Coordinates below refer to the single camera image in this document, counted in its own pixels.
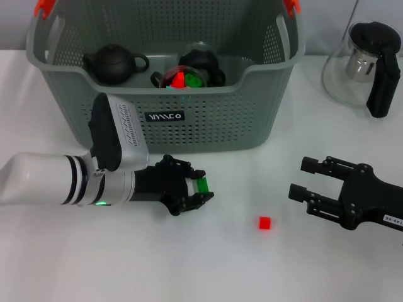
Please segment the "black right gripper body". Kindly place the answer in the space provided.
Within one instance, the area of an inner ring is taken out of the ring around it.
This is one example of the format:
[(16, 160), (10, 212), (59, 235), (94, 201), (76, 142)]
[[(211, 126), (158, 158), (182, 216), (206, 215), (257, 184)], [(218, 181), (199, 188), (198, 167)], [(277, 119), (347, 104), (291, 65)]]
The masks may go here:
[(347, 230), (372, 222), (403, 232), (403, 187), (381, 181), (368, 164), (357, 164), (349, 172), (339, 201), (339, 224)]

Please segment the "grey perforated storage basket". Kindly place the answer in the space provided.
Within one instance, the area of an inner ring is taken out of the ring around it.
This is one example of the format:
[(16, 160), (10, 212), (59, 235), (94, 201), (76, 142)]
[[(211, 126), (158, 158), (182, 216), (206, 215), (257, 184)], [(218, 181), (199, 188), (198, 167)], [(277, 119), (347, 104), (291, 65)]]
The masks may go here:
[[(304, 54), (300, 14), (282, 0), (56, 0), (33, 16), (26, 43), (77, 141), (92, 144), (88, 122), (104, 92), (133, 103), (152, 153), (254, 148), (271, 132), (293, 66)], [(187, 44), (213, 47), (226, 76), (221, 87), (158, 89), (153, 72), (178, 63)], [(85, 53), (116, 44), (149, 58), (123, 84), (99, 82)]]

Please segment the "black clay teapot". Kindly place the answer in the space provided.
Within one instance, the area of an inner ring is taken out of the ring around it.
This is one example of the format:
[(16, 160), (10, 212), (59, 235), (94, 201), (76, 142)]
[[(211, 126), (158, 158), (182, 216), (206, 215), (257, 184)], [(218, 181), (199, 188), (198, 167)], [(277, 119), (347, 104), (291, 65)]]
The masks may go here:
[(83, 62), (99, 82), (109, 85), (121, 84), (150, 66), (144, 54), (133, 53), (116, 44), (105, 45), (95, 53), (85, 53)]

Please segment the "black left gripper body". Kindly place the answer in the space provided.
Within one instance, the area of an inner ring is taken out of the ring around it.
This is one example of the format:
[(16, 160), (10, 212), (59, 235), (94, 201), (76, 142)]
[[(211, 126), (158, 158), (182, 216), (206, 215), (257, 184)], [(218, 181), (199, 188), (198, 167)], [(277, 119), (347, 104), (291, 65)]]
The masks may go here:
[(188, 186), (185, 177), (189, 163), (164, 155), (162, 160), (135, 172), (134, 201), (157, 201), (173, 216), (188, 211)]

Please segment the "glass teacup with black holder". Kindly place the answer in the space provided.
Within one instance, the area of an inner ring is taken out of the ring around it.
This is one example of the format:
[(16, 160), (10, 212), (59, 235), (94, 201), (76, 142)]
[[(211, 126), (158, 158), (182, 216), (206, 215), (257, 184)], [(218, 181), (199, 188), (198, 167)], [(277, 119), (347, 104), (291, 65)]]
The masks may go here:
[(226, 83), (226, 76), (219, 67), (215, 50), (205, 42), (187, 44), (178, 56), (178, 65), (185, 65), (201, 71), (209, 87), (220, 87)]
[(164, 74), (162, 74), (160, 72), (153, 72), (150, 77), (151, 83), (156, 88), (166, 88), (166, 86), (171, 85), (171, 82), (172, 82), (174, 76), (178, 72), (184, 72), (184, 76), (186, 74), (193, 74), (194, 76), (199, 77), (204, 82), (203, 87), (208, 86), (207, 79), (200, 70), (194, 69), (193, 67), (186, 66), (186, 65), (177, 65), (177, 66), (169, 69)]

